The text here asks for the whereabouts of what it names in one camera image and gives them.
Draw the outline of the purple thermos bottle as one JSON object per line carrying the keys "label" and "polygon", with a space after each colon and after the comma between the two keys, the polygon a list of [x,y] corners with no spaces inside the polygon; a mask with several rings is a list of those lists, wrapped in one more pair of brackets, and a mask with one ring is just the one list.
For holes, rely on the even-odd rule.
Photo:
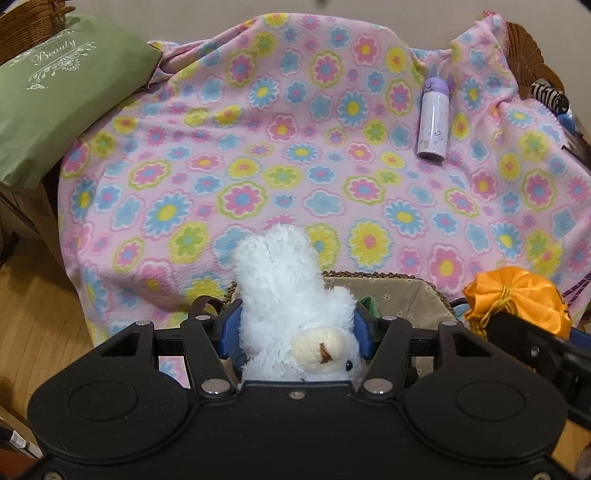
{"label": "purple thermos bottle", "polygon": [[426,80],[421,102],[417,155],[442,163],[447,155],[450,129],[450,90],[439,77]]}

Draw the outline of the white teddy bear keychain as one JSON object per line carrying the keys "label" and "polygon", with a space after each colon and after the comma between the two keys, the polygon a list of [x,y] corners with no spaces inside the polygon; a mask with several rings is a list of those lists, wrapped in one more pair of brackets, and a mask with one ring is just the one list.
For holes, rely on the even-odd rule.
{"label": "white teddy bear keychain", "polygon": [[243,381],[356,381],[363,373],[353,334],[356,299],[325,284],[307,232],[277,224],[238,242],[232,264],[242,299]]}

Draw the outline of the white plush green clothes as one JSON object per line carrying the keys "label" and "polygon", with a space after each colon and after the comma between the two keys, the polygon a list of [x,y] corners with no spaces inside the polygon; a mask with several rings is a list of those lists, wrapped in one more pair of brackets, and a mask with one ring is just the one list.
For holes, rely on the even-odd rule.
{"label": "white plush green clothes", "polygon": [[362,304],[374,318],[381,317],[378,303],[375,297],[365,296],[362,299],[360,299],[360,304]]}

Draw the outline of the striped black white item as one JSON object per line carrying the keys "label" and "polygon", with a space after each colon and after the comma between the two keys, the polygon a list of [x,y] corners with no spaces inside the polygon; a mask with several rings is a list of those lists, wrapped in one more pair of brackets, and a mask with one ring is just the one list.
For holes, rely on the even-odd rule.
{"label": "striped black white item", "polygon": [[530,94],[555,115],[566,114],[570,108],[566,95],[542,80],[537,80],[530,86]]}

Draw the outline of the brown wicker chair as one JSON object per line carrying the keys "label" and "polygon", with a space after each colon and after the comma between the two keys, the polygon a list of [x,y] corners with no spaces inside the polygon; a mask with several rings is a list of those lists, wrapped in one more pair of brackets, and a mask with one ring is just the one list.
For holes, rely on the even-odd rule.
{"label": "brown wicker chair", "polygon": [[517,81],[518,92],[525,100],[530,93],[530,86],[539,79],[564,91],[564,85],[558,75],[545,64],[542,52],[527,30],[517,24],[508,22],[508,64]]}

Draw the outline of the pink floral fleece blanket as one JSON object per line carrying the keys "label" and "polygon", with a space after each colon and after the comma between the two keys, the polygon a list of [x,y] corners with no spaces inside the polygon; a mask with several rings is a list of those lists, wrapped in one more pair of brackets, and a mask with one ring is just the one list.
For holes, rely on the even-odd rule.
{"label": "pink floral fleece blanket", "polygon": [[[520,98],[501,16],[438,51],[297,13],[163,51],[150,88],[62,161],[61,251],[94,344],[135,320],[177,326],[228,289],[236,243],[279,223],[308,231],[325,271],[416,276],[449,299],[518,265],[582,319],[590,176],[550,110]],[[430,77],[450,90],[442,163],[417,155]]]}

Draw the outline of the orange satin drawstring pouch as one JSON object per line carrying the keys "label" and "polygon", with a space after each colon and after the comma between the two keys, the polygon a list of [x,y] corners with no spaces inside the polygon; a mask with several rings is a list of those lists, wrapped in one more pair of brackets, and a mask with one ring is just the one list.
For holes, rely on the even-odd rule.
{"label": "orange satin drawstring pouch", "polygon": [[568,340],[571,317],[555,284],[517,266],[479,272],[464,288],[469,305],[464,319],[470,330],[487,338],[487,327],[497,313],[509,313]]}

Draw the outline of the woven wicker basket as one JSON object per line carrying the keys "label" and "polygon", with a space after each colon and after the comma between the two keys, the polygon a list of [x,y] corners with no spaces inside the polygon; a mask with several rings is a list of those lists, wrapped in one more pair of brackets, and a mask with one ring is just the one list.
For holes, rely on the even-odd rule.
{"label": "woven wicker basket", "polygon": [[431,283],[404,274],[325,271],[325,286],[346,287],[360,302],[376,298],[381,316],[398,316],[414,328],[436,330],[444,321],[457,323],[455,311]]}

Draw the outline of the green pillow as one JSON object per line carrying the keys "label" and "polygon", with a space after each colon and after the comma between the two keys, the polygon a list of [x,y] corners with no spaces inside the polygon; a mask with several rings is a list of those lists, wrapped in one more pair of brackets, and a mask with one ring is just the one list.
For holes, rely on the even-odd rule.
{"label": "green pillow", "polygon": [[102,115],[148,83],[161,52],[94,15],[1,67],[1,184],[28,190]]}

